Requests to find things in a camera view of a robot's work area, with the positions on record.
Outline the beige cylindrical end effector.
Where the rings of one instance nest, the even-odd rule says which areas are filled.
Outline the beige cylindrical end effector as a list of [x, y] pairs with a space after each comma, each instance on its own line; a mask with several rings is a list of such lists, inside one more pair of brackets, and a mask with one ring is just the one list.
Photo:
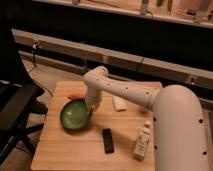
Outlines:
[[99, 103], [93, 104], [93, 105], [87, 105], [87, 108], [88, 110], [95, 112], [99, 108]]

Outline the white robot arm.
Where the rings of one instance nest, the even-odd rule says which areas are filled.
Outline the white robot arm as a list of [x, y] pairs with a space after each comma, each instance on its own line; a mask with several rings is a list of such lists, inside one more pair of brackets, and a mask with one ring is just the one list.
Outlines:
[[94, 107], [104, 91], [153, 112], [155, 171], [209, 171], [204, 116], [197, 95], [182, 85], [156, 88], [108, 77], [104, 66], [83, 76], [86, 104]]

